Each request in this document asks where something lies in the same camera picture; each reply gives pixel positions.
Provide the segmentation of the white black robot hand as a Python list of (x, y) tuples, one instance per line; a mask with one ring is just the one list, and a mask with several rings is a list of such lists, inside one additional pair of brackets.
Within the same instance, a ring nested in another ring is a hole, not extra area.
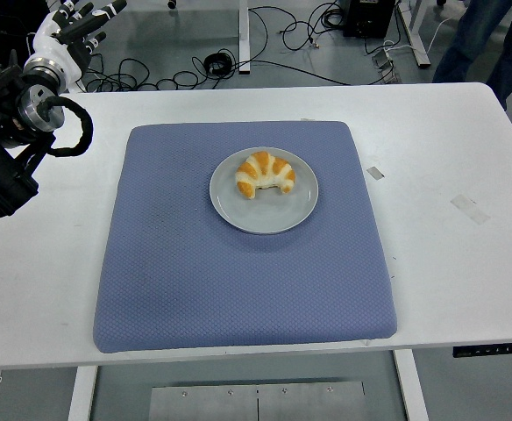
[(101, 28), (127, 6), (125, 0), (96, 8), (91, 2), (63, 1), (49, 13), (33, 40), (34, 53), (24, 73), (38, 78), (56, 93), (72, 89), (82, 79), (92, 55), (106, 38)]

